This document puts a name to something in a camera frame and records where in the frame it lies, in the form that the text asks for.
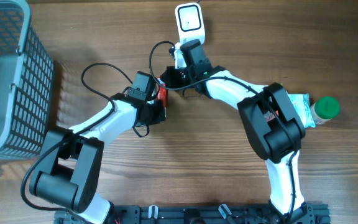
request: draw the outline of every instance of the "green bottle cap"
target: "green bottle cap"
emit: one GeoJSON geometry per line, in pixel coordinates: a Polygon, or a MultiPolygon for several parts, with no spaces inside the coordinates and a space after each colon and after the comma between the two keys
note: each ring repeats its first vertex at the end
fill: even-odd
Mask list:
{"type": "Polygon", "coordinates": [[[332,119],[341,111],[341,105],[335,98],[325,96],[316,102],[314,110],[320,118],[332,119]]]}

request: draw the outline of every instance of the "basket mesh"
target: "basket mesh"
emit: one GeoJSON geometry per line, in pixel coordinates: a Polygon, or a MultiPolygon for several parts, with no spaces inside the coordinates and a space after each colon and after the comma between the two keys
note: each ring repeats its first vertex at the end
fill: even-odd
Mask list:
{"type": "MultiPolygon", "coordinates": [[[[14,54],[22,29],[21,9],[0,9],[0,55],[14,54]]],[[[53,62],[35,30],[29,27],[11,130],[0,159],[28,159],[39,154],[47,132],[53,62]]]]}

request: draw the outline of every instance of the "wire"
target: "wire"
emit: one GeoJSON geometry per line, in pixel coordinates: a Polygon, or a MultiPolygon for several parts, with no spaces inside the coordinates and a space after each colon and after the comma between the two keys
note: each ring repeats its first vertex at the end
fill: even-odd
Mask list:
{"type": "Polygon", "coordinates": [[[147,128],[147,132],[145,135],[141,135],[135,128],[135,126],[132,127],[132,129],[134,130],[135,134],[139,137],[139,138],[142,138],[142,137],[146,137],[149,135],[149,132],[150,132],[150,128],[149,128],[149,125],[146,124],[146,128],[147,128]]]}
{"type": "Polygon", "coordinates": [[[78,131],[77,133],[71,135],[70,137],[67,137],[63,140],[61,140],[60,142],[56,143],[54,146],[52,146],[50,149],[48,149],[45,153],[41,154],[40,157],[30,166],[29,170],[25,173],[24,175],[24,178],[23,178],[23,181],[22,181],[22,185],[21,185],[21,197],[22,197],[22,200],[30,207],[34,208],[34,209],[37,209],[37,210],[43,210],[43,211],[64,211],[64,212],[69,212],[69,209],[67,208],[49,208],[49,207],[41,207],[41,206],[38,206],[38,205],[34,205],[32,202],[30,202],[30,200],[25,196],[25,186],[26,186],[26,183],[31,175],[31,173],[34,171],[34,169],[42,162],[42,160],[44,160],[50,153],[52,153],[54,150],[58,149],[59,147],[63,146],[65,143],[71,141],[71,140],[74,140],[75,138],[77,138],[79,135],[87,132],[87,131],[90,131],[91,128],[93,128],[94,126],[96,126],[97,124],[99,124],[100,122],[102,122],[103,120],[105,120],[107,117],[109,117],[113,112],[114,112],[114,109],[115,109],[115,106],[114,106],[114,102],[112,99],[110,99],[110,97],[98,92],[97,90],[94,90],[93,88],[89,87],[85,81],[84,81],[84,75],[86,73],[86,71],[88,71],[88,69],[90,69],[91,67],[93,66],[97,66],[97,65],[107,65],[107,66],[110,66],[112,68],[115,68],[116,70],[118,70],[119,72],[121,72],[127,79],[128,81],[132,84],[132,80],[119,68],[117,68],[116,66],[114,65],[111,65],[109,63],[93,63],[91,65],[89,65],[88,67],[86,67],[82,74],[81,74],[81,82],[82,84],[87,88],[89,89],[89,91],[99,95],[99,96],[102,96],[103,98],[107,99],[109,101],[109,103],[111,103],[111,109],[109,110],[109,112],[107,114],[105,114],[102,118],[98,119],[97,121],[95,121],[94,123],[90,124],[89,126],[87,126],[86,128],[82,129],[81,131],[78,131]]]}
{"type": "Polygon", "coordinates": [[[125,89],[121,93],[124,94],[129,88],[130,86],[125,87],[125,89]]]}
{"type": "Polygon", "coordinates": [[[231,82],[234,82],[242,87],[244,87],[245,89],[247,89],[248,91],[251,91],[253,94],[255,94],[263,103],[263,105],[274,115],[274,117],[276,118],[278,124],[280,125],[280,127],[283,129],[285,135],[287,136],[288,140],[290,140],[291,142],[291,146],[294,150],[294,153],[291,155],[290,159],[288,160],[288,166],[289,166],[289,169],[290,169],[290,175],[291,175],[291,185],[292,185],[292,201],[291,201],[291,207],[290,207],[290,211],[288,212],[288,216],[287,216],[287,219],[286,219],[286,222],[290,222],[290,219],[291,219],[291,216],[292,216],[292,213],[293,213],[293,209],[294,209],[294,206],[295,206],[295,199],[296,199],[296,192],[295,192],[295,179],[294,179],[294,176],[293,176],[293,171],[292,171],[292,159],[296,156],[298,150],[296,150],[296,147],[295,147],[295,142],[293,141],[292,137],[290,136],[290,133],[288,132],[287,128],[285,127],[285,125],[283,124],[283,122],[280,120],[280,118],[278,117],[278,115],[276,114],[276,112],[274,112],[273,108],[271,107],[271,105],[264,99],[260,96],[260,93],[255,91],[253,88],[251,88],[250,86],[240,82],[239,80],[235,80],[233,78],[228,78],[228,77],[209,77],[209,78],[205,78],[203,80],[199,80],[197,82],[194,82],[192,84],[189,84],[187,86],[183,86],[183,87],[179,87],[179,88],[169,88],[169,87],[166,87],[166,86],[163,86],[160,82],[157,81],[154,73],[153,73],[153,69],[152,69],[152,57],[153,57],[153,53],[154,53],[154,50],[159,46],[159,45],[162,45],[162,44],[170,44],[172,46],[175,46],[172,42],[170,41],[167,41],[167,40],[164,40],[164,41],[161,41],[157,44],[155,44],[155,46],[153,47],[153,49],[151,50],[150,52],[150,56],[149,56],[149,68],[150,68],[150,74],[151,76],[153,77],[154,81],[157,83],[157,85],[159,85],[160,87],[166,89],[166,90],[186,90],[190,87],[193,87],[195,85],[198,85],[200,83],[204,83],[204,82],[207,82],[207,81],[210,81],[210,80],[227,80],[227,81],[231,81],[231,82]]]}
{"type": "Polygon", "coordinates": [[[147,101],[155,100],[158,97],[158,94],[160,93],[160,87],[157,86],[157,92],[154,94],[154,96],[150,97],[147,101]]]}

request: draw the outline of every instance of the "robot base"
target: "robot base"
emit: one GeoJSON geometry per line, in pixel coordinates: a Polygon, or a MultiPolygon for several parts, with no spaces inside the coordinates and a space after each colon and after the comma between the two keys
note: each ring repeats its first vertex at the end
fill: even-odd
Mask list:
{"type": "MultiPolygon", "coordinates": [[[[149,211],[149,207],[115,206],[115,217],[119,224],[270,224],[281,223],[280,217],[269,204],[247,205],[244,207],[228,207],[231,215],[223,218],[219,207],[160,207],[149,211]]],[[[294,211],[296,224],[330,224],[328,205],[305,203],[294,211]]],[[[85,224],[65,212],[55,214],[54,224],[85,224]]]]}

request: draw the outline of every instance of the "red component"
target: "red component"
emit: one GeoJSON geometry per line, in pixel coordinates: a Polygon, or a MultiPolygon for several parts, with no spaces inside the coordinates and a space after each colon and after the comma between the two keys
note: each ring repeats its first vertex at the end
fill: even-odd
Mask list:
{"type": "Polygon", "coordinates": [[[164,107],[167,108],[167,105],[168,105],[168,90],[166,90],[166,89],[164,89],[164,88],[162,88],[160,86],[159,86],[159,88],[160,88],[160,91],[158,92],[157,99],[162,100],[162,102],[164,104],[164,107]]]}

